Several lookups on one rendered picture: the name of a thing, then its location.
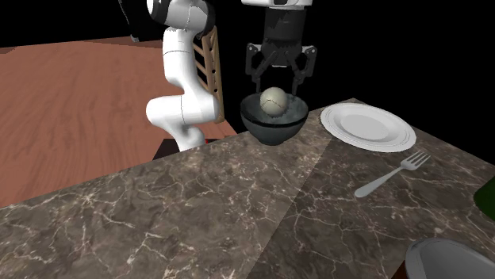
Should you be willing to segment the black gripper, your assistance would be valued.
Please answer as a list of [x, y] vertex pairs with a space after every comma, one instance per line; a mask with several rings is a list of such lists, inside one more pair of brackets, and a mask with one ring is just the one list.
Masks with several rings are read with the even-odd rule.
[[[302, 46], [307, 10], [277, 10], [266, 8], [262, 44], [248, 43], [246, 47], [245, 73], [260, 92], [261, 77], [269, 66], [291, 67], [294, 78], [292, 95], [305, 78], [312, 77], [317, 58], [317, 48]], [[305, 55], [305, 66], [301, 70], [297, 58]]]

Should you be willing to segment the cream ball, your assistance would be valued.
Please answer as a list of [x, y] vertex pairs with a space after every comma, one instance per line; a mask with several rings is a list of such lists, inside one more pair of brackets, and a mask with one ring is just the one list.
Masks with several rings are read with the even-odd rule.
[[288, 108], [288, 97], [285, 91], [278, 87], [265, 89], [259, 99], [260, 108], [270, 117], [280, 117]]

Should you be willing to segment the dark grey bowl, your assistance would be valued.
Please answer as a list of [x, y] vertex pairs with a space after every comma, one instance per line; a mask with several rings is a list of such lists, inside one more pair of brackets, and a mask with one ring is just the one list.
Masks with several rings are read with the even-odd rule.
[[260, 142], [279, 145], [295, 136], [306, 122], [309, 107], [298, 96], [287, 94], [288, 107], [280, 117], [270, 117], [260, 106], [260, 94], [246, 96], [240, 103], [240, 115], [246, 129]]

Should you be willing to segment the white plate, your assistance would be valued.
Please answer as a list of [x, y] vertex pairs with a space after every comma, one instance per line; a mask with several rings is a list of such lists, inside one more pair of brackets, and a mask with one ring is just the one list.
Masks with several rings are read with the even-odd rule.
[[354, 147], [382, 153], [401, 152], [416, 143], [416, 133], [400, 117], [371, 105], [337, 103], [320, 115], [324, 128]]

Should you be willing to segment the silver fork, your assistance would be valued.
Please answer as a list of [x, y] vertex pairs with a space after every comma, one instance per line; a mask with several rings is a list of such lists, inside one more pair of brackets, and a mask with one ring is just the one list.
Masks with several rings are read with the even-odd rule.
[[425, 152], [417, 151], [413, 155], [410, 155], [408, 158], [402, 160], [400, 166], [397, 169], [392, 170], [388, 174], [385, 174], [380, 178], [377, 178], [372, 182], [369, 182], [366, 185], [358, 188], [354, 192], [355, 197], [366, 197], [401, 170], [417, 170], [420, 166], [427, 162], [430, 157], [431, 156]]

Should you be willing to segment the dark green round object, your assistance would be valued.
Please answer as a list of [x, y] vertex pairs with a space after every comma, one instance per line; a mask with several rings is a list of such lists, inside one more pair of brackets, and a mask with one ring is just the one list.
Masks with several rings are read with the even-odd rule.
[[495, 221], [495, 177], [475, 192], [474, 203], [482, 213]]

